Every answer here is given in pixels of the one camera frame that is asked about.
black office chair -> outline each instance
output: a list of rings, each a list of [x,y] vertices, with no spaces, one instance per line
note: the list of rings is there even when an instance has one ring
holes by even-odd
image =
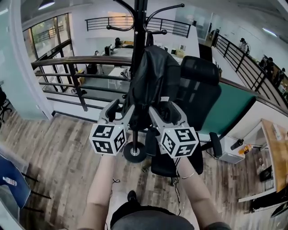
[[[188,124],[200,131],[205,119],[221,94],[219,83],[219,72],[217,67],[209,61],[185,56],[181,64],[181,81],[175,103],[187,115]],[[222,149],[216,133],[209,133],[215,158],[222,156]],[[176,168],[173,159],[168,154],[160,154],[160,150],[152,152],[152,147],[146,149],[153,156],[151,171],[164,177],[176,177]],[[203,172],[203,156],[200,143],[193,154],[188,157],[189,161],[198,174]]]
[[[2,88],[0,87],[0,121],[5,123],[4,121],[4,114],[6,111],[12,112],[8,106],[10,105],[10,102],[6,100],[6,94],[2,91]]]

wooden desk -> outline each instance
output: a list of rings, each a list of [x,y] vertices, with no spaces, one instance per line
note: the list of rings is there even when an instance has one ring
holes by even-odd
[[[265,119],[261,120],[263,131],[267,140],[267,146],[272,159],[272,168],[275,178],[275,188],[280,192],[286,187],[286,175],[288,174],[288,137],[286,130],[278,125],[281,140],[276,139],[273,123]]]
[[[273,123],[265,119],[261,119],[261,122],[244,138],[245,144],[262,146],[261,149],[268,148],[273,170],[273,188],[238,199],[238,202],[256,199],[285,188],[286,175],[288,174],[288,137],[286,130],[279,125],[277,126],[281,134],[281,140],[279,141],[276,138]]]

bracelet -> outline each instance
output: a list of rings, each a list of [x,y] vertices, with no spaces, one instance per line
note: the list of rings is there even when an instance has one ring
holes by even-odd
[[[189,177],[192,177],[192,176],[194,175],[195,172],[196,172],[196,170],[194,170],[194,172],[193,172],[190,176],[183,177],[182,179],[184,180],[184,179],[187,179],[187,178],[189,178]]]

chair backrest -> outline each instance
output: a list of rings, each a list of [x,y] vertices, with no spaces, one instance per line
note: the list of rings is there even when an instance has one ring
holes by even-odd
[[[15,181],[16,185],[11,185],[4,178]],[[30,195],[31,189],[25,181],[20,170],[4,156],[0,155],[0,186],[7,185],[16,200],[19,208],[23,208]]]
[[[217,66],[198,57],[185,56],[181,64],[180,87],[175,102],[196,131],[201,130],[220,95]]]
[[[6,100],[6,94],[3,92],[2,88],[0,87],[0,106],[3,106]]]

chair armrest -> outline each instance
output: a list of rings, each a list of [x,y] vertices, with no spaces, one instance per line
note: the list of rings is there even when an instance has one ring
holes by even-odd
[[[222,147],[216,133],[209,133],[215,158],[222,156]]]
[[[157,155],[157,148],[159,148],[156,135],[158,130],[156,128],[148,129],[145,139],[145,152],[147,155],[155,157]]]

